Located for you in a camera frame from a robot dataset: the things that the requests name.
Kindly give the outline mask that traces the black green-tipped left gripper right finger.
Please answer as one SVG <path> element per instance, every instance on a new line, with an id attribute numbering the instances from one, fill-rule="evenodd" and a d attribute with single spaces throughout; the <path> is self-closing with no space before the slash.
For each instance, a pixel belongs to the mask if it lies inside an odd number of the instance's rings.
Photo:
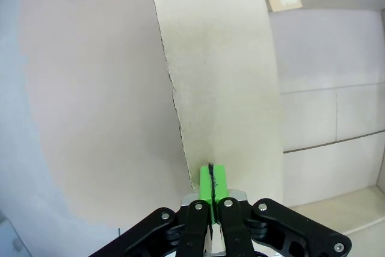
<path id="1" fill-rule="evenodd" d="M 229 193 L 223 166 L 211 166 L 214 219 L 221 226 L 227 256 L 263 256 L 257 243 L 281 256 L 348 256 L 352 241 L 282 204 L 264 198 L 255 204 Z"/>

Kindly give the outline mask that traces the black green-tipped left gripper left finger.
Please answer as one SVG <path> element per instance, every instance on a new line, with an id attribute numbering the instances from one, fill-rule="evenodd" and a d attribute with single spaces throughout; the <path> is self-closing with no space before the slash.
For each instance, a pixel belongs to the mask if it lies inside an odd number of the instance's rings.
<path id="1" fill-rule="evenodd" d="M 212 233 L 212 174 L 214 165 L 200 169 L 198 196 L 186 196 L 178 211 L 158 208 L 96 251 L 96 256 L 203 256 Z"/>

